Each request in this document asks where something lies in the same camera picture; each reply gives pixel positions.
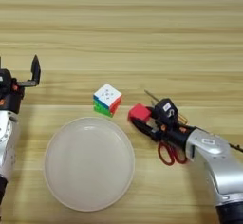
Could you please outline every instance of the round plate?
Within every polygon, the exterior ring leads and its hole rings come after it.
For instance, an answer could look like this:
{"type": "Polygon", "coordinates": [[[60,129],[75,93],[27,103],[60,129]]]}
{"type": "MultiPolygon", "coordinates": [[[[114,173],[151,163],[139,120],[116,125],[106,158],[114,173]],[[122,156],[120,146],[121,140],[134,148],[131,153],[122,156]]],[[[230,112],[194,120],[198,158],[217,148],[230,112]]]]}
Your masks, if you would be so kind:
{"type": "Polygon", "coordinates": [[[129,188],[135,169],[129,138],[114,123],[83,118],[64,126],[45,158],[50,192],[67,207],[83,212],[104,209],[129,188]]]}

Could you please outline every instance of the table surface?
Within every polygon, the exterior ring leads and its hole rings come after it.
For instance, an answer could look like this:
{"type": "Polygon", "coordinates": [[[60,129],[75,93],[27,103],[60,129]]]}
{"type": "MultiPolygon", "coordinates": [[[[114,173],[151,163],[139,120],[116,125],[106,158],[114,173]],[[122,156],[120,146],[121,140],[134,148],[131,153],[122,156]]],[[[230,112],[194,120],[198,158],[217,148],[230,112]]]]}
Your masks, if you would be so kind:
{"type": "Polygon", "coordinates": [[[4,223],[217,223],[195,167],[164,166],[156,145],[126,116],[133,104],[151,103],[146,88],[172,98],[190,124],[241,143],[242,11],[243,0],[0,0],[3,66],[27,79],[38,54],[43,69],[19,115],[22,135],[4,223]],[[78,213],[48,191],[44,153],[62,125],[102,117],[93,111],[92,94],[104,83],[123,93],[111,121],[132,141],[136,173],[118,203],[78,213]]]}

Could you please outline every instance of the red scissors handle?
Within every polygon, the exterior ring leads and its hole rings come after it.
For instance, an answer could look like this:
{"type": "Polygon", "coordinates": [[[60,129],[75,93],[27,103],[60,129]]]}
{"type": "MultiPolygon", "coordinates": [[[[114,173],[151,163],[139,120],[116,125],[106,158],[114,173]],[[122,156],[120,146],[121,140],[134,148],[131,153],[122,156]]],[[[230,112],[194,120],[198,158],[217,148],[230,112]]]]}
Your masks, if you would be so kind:
{"type": "Polygon", "coordinates": [[[172,150],[172,152],[173,152],[174,158],[176,159],[176,161],[177,161],[179,164],[186,164],[186,162],[187,162],[187,158],[186,158],[185,155],[184,155],[184,158],[181,159],[181,158],[178,156],[178,151],[177,151],[176,148],[171,147],[171,150],[172,150]]]}
{"type": "Polygon", "coordinates": [[[159,158],[160,160],[167,166],[172,166],[175,164],[175,158],[174,158],[174,154],[173,154],[173,151],[171,150],[171,147],[163,142],[161,142],[158,146],[158,153],[159,153],[159,158]],[[167,161],[165,160],[165,158],[162,156],[162,153],[161,153],[161,149],[162,148],[165,148],[167,150],[167,153],[170,157],[170,161],[167,161]]]}
{"type": "Polygon", "coordinates": [[[176,148],[174,148],[173,146],[170,146],[164,142],[161,142],[158,146],[158,153],[159,153],[159,158],[161,159],[161,161],[167,165],[167,166],[172,166],[175,164],[175,162],[177,161],[179,164],[185,164],[187,162],[187,158],[186,156],[184,157],[184,159],[181,159],[178,156],[178,151],[176,148]],[[169,157],[170,157],[170,161],[165,160],[165,158],[162,156],[161,153],[161,149],[165,148],[169,157]]]}

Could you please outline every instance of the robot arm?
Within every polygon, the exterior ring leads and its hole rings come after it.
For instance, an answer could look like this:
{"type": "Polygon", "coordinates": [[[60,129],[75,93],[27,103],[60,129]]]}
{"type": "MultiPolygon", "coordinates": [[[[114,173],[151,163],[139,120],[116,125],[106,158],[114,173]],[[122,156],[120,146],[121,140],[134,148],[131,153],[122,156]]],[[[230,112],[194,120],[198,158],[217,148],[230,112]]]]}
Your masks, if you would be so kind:
{"type": "MultiPolygon", "coordinates": [[[[146,93],[158,101],[155,107],[147,107],[157,128],[136,117],[131,122],[152,140],[182,149],[190,161],[203,166],[221,224],[243,224],[243,165],[232,156],[232,145],[220,136],[186,125],[170,99],[158,100],[146,93]]],[[[242,151],[238,146],[232,148],[242,151]]]]}
{"type": "Polygon", "coordinates": [[[0,205],[15,163],[15,145],[20,135],[17,115],[25,88],[40,82],[41,68],[37,56],[33,59],[31,72],[31,80],[18,82],[7,69],[0,66],[0,205]]]}
{"type": "Polygon", "coordinates": [[[196,129],[187,139],[186,156],[203,164],[220,222],[243,223],[243,165],[232,156],[230,144],[196,129]]]}

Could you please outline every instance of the rubik's cube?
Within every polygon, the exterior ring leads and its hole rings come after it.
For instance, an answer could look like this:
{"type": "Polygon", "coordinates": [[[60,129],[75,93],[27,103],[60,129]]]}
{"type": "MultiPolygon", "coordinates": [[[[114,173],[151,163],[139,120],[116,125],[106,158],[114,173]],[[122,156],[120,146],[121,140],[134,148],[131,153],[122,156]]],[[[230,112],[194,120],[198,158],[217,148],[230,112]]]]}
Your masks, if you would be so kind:
{"type": "Polygon", "coordinates": [[[122,93],[110,84],[105,84],[94,94],[96,112],[113,117],[122,102],[122,93]]]}

